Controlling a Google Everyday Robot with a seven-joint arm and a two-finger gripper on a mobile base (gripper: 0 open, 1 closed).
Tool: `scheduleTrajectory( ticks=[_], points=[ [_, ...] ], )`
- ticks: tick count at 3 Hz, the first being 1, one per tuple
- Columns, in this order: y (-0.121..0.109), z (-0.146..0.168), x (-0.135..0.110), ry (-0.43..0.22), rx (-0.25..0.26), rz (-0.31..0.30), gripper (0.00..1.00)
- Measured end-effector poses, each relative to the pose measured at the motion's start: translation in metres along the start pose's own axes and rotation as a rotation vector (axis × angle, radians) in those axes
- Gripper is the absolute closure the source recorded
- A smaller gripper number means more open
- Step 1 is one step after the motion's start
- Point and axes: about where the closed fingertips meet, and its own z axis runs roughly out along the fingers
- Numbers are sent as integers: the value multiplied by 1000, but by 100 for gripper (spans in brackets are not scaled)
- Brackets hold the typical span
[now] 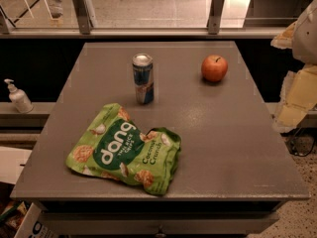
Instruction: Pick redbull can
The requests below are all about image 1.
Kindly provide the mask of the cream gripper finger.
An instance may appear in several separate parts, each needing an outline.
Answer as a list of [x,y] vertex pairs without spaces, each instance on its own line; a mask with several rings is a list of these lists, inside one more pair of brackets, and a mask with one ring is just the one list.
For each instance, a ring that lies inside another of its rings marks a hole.
[[281,50],[291,49],[295,25],[296,22],[291,23],[282,33],[271,40],[270,45]]
[[306,64],[298,72],[289,71],[279,96],[272,127],[278,133],[288,133],[317,105],[317,65]]

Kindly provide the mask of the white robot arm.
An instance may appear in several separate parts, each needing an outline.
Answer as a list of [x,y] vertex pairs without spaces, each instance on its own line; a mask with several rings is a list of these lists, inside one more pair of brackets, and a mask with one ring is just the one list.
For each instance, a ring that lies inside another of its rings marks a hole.
[[299,72],[286,74],[274,112],[274,130],[288,133],[317,105],[317,0],[270,44],[281,50],[291,49],[292,56],[304,63]]

